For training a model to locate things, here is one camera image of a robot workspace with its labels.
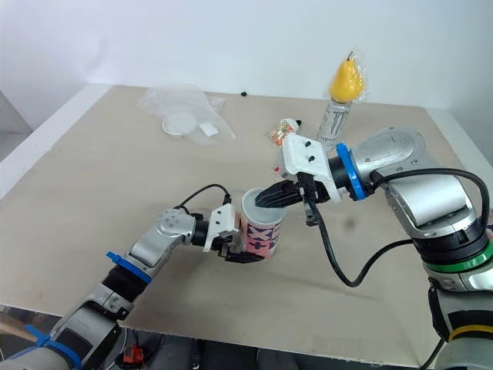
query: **yellow ring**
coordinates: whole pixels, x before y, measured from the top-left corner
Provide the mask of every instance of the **yellow ring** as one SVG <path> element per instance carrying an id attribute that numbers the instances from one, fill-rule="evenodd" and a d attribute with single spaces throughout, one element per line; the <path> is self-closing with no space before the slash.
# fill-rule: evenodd
<path id="1" fill-rule="evenodd" d="M 451 341 L 458 335 L 462 333 L 466 333 L 468 331 L 483 331 L 486 333 L 492 333 L 493 334 L 493 326 L 487 326 L 487 325 L 465 325 L 461 326 L 460 328 L 455 329 L 452 333 L 450 333 L 450 336 L 448 337 L 448 341 Z"/>

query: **white wall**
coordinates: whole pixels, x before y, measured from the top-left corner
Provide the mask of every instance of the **white wall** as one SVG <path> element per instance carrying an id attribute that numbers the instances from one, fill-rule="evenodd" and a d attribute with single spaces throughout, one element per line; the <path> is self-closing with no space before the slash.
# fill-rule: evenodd
<path id="1" fill-rule="evenodd" d="M 1 88 L 32 126 L 85 80 L 320 98 L 358 45 L 370 102 L 450 109 L 493 162 L 491 15 L 489 0 L 7 0 Z"/>

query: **table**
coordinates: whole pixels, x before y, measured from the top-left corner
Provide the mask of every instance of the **table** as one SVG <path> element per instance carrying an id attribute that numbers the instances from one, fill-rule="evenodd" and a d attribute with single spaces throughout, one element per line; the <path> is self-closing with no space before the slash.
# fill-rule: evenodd
<path id="1" fill-rule="evenodd" d="M 326 105 L 317 99 L 214 94 L 227 98 L 222 116 L 237 138 L 198 147 L 167 136 L 157 118 L 137 108 L 143 91 L 88 86 L 0 164 L 0 303 L 63 315 L 112 267 L 105 252 L 127 252 L 161 210 L 212 182 L 228 187 L 238 204 L 244 191 L 278 181 L 267 132 L 279 119 L 293 117 L 303 121 L 301 134 L 313 134 Z M 442 111 L 430 114 L 435 121 L 419 107 L 356 105 L 343 139 L 351 146 L 379 129 L 411 126 L 423 134 L 435 159 L 461 167 L 437 128 L 456 123 Z M 468 139 L 458 125 L 452 131 L 451 142 Z M 473 149 L 457 153 L 466 168 L 477 167 L 492 184 L 493 170 Z M 190 206 L 207 211 L 221 200 L 220 192 L 211 190 Z M 381 191 L 364 202 L 345 197 L 320 211 L 340 265 L 351 277 L 384 244 L 406 238 Z M 175 249 L 123 324 L 333 358 L 419 365 L 438 340 L 427 290 L 412 246 L 385 255 L 359 288 L 344 287 L 330 268 L 318 230 L 304 226 L 301 207 L 293 206 L 271 260 L 239 265 L 198 247 Z"/>

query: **yellow pear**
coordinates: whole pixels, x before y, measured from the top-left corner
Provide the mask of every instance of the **yellow pear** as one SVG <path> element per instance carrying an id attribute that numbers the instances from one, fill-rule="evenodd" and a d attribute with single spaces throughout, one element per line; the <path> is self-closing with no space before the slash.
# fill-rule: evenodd
<path id="1" fill-rule="evenodd" d="M 345 59 L 330 83 L 329 94 L 338 103 L 355 100 L 364 89 L 363 76 L 353 59 Z"/>

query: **white bracket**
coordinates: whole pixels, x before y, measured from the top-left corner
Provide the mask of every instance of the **white bracket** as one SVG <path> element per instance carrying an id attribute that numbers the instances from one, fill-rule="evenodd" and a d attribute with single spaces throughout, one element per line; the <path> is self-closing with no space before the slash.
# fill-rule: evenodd
<path id="1" fill-rule="evenodd" d="M 209 218 L 209 229 L 207 230 L 207 238 L 203 246 L 203 251 L 210 251 L 214 238 L 228 237 L 237 233 L 239 230 L 236 222 L 236 212 L 231 203 L 224 204 L 213 210 Z"/>
<path id="2" fill-rule="evenodd" d="M 314 175 L 327 189 L 330 200 L 340 202 L 340 194 L 329 167 L 325 149 L 316 140 L 290 133 L 283 141 L 283 163 L 285 172 L 296 175 L 299 172 Z"/>

